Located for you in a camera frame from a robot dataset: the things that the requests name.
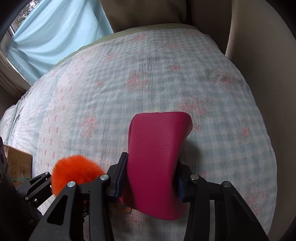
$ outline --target tree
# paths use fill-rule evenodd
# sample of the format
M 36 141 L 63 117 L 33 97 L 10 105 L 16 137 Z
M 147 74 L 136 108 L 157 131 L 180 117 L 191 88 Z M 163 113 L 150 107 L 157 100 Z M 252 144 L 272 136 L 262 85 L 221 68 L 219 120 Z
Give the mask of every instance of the tree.
M 14 23 L 17 28 L 21 26 L 23 21 L 26 19 L 26 17 L 32 12 L 32 10 L 41 2 L 42 0 L 32 0 L 29 2 L 23 10 L 18 14 L 18 16 L 15 18 Z

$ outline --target bed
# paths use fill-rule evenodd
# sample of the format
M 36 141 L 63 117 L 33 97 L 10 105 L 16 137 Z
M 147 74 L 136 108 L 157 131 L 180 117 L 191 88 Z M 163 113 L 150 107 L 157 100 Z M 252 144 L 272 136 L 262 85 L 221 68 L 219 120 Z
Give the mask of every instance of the bed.
M 268 233 L 276 158 L 262 116 L 239 70 L 192 26 L 132 28 L 82 47 L 5 112 L 0 136 L 33 155 L 33 176 L 73 154 L 108 170 L 127 151 L 135 114 L 168 111 L 193 121 L 181 162 L 207 181 L 230 181 Z M 112 207 L 111 215 L 116 240 L 183 240 L 188 212 L 175 221 Z

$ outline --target rubber band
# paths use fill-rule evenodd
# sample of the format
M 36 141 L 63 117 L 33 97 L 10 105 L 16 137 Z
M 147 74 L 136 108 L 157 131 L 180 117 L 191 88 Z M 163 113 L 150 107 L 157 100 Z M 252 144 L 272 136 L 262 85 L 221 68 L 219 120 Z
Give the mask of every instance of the rubber band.
M 117 204 L 122 204 L 121 202 L 115 202 L 114 203 L 114 207 L 117 209 L 117 211 L 119 211 L 119 212 L 122 212 L 122 213 L 126 213 L 126 212 L 128 212 L 129 210 L 131 210 L 131 208 L 130 207 L 127 207 L 127 209 L 125 209 L 125 210 L 120 210 L 118 207 L 117 207 Z

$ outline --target orange pom-pom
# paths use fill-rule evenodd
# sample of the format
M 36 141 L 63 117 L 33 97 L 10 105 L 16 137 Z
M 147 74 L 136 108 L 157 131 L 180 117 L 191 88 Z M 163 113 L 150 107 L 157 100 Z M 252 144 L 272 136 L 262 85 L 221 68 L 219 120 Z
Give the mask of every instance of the orange pom-pom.
M 52 170 L 52 193 L 57 196 L 68 182 L 77 184 L 92 182 L 105 174 L 94 161 L 82 155 L 69 156 L 57 161 Z

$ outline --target pink object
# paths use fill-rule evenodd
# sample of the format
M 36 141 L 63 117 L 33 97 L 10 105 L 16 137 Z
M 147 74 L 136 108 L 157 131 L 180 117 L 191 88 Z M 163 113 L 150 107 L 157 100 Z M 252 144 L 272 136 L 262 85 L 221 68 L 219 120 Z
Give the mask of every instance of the pink object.
M 174 220 L 186 206 L 173 177 L 183 141 L 192 129 L 184 112 L 137 114 L 129 127 L 127 183 L 120 201 L 160 219 Z

